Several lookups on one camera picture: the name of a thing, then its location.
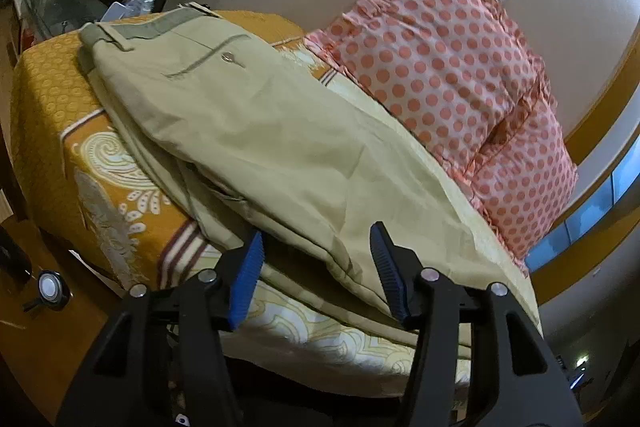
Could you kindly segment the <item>yellow patterned bed sheet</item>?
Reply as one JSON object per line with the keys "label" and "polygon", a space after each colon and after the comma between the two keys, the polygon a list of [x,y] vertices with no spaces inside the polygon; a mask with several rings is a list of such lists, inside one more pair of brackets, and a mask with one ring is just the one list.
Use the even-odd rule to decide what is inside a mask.
{"label": "yellow patterned bed sheet", "polygon": [[[124,285],[174,286],[218,259],[198,225],[127,152],[68,32],[25,50],[11,84],[11,155],[36,225]],[[235,360],[330,392],[404,391],[414,351],[344,325],[266,283],[222,338]]]}

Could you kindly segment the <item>left polka dot pillow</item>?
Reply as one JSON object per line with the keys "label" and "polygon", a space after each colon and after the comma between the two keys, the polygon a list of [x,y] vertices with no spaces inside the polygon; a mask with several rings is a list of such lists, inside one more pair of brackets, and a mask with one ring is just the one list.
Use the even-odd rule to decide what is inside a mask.
{"label": "left polka dot pillow", "polygon": [[459,172],[544,68],[498,0],[356,0],[305,44]]}

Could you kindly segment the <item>window with wooden frame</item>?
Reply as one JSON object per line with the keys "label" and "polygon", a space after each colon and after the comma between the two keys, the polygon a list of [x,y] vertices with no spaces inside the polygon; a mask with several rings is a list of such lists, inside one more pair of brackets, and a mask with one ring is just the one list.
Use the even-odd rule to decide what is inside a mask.
{"label": "window with wooden frame", "polygon": [[526,259],[538,303],[597,268],[639,223],[639,49],[620,60],[566,139],[587,185]]}

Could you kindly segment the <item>polka dot pillow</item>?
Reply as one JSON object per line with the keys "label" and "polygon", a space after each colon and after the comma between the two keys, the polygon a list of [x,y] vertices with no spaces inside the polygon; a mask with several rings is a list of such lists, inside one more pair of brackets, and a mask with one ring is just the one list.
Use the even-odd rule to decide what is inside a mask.
{"label": "polka dot pillow", "polygon": [[568,203],[577,178],[550,81],[540,72],[480,148],[471,178],[475,202],[522,271],[529,251]]}
{"label": "polka dot pillow", "polygon": [[498,0],[356,0],[305,44],[459,172],[544,68]]}

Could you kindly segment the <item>right polka dot pillow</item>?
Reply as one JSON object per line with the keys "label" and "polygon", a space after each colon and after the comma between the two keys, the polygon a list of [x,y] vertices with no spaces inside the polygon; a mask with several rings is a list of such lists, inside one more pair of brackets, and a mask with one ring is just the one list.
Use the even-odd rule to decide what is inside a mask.
{"label": "right polka dot pillow", "polygon": [[522,271],[529,251],[568,203],[577,178],[550,81],[540,72],[480,148],[471,178],[475,202]]}

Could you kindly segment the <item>round metal knob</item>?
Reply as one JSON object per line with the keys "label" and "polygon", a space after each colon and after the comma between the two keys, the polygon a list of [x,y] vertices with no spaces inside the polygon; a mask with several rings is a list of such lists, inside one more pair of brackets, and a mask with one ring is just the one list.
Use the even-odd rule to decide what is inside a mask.
{"label": "round metal knob", "polygon": [[43,270],[37,279],[38,297],[24,303],[23,311],[30,312],[39,307],[53,311],[63,310],[72,297],[70,288],[62,275],[55,271]]}

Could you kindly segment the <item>khaki beige pants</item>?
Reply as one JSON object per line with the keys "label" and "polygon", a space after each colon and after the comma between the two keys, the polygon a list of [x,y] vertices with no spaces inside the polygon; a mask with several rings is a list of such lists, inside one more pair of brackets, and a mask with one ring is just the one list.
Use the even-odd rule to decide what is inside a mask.
{"label": "khaki beige pants", "polygon": [[196,6],[90,23],[78,61],[122,142],[210,243],[251,229],[281,246],[262,278],[344,326],[412,346],[390,316],[369,231],[454,282],[532,284],[438,161],[367,95],[339,94],[239,25]]}

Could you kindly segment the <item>cluttered bedside table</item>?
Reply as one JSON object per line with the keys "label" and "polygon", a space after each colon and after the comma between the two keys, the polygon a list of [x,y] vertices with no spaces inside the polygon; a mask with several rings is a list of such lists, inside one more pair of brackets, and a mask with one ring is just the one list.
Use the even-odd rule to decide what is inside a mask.
{"label": "cluttered bedside table", "polygon": [[13,0],[10,57],[15,62],[24,50],[86,23],[150,14],[154,4],[155,0],[124,0],[110,5],[100,0]]}

